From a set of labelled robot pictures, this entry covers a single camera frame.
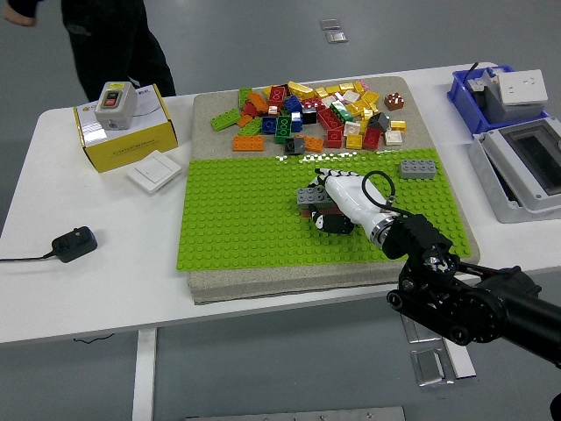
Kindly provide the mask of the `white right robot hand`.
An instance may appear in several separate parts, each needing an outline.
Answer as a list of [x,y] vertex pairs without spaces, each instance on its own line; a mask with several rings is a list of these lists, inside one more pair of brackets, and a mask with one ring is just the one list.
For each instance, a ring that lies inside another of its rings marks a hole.
[[317,168],[311,187],[321,185],[341,214],[323,214],[310,205],[311,219],[322,232],[349,234],[360,225],[372,243],[380,242],[382,232],[396,216],[387,210],[384,196],[363,175],[343,170]]

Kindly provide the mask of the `person's right hand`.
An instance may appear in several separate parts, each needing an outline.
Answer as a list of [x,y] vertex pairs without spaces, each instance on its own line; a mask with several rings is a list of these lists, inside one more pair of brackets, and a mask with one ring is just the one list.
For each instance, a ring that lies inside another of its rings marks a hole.
[[3,12],[4,20],[17,26],[34,27],[36,25],[36,18],[29,18],[16,12],[9,4],[4,6]]

